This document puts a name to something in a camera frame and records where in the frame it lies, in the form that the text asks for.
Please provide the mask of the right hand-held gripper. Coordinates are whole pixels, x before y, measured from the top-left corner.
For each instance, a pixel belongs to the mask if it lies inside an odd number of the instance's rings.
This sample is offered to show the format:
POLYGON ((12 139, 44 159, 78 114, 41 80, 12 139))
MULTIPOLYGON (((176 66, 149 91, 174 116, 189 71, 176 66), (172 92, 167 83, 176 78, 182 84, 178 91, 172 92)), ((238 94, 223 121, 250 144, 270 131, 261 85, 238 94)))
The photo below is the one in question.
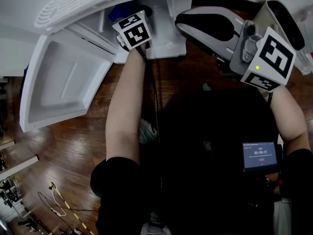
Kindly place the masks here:
POLYGON ((244 22, 220 6, 186 10, 178 14, 175 24, 203 51, 230 61, 230 69, 241 76, 241 82, 269 93, 287 84, 296 52, 271 27, 263 29, 253 21, 244 22))

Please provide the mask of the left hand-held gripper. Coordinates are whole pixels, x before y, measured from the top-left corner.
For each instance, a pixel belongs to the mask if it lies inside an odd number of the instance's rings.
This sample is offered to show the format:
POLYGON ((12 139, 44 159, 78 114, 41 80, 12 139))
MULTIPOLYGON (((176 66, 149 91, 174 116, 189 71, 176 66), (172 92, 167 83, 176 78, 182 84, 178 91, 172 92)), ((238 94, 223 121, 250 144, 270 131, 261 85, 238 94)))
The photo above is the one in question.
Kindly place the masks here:
POLYGON ((151 27, 146 12, 140 10, 115 23, 116 38, 124 50, 139 47, 152 39, 151 27))

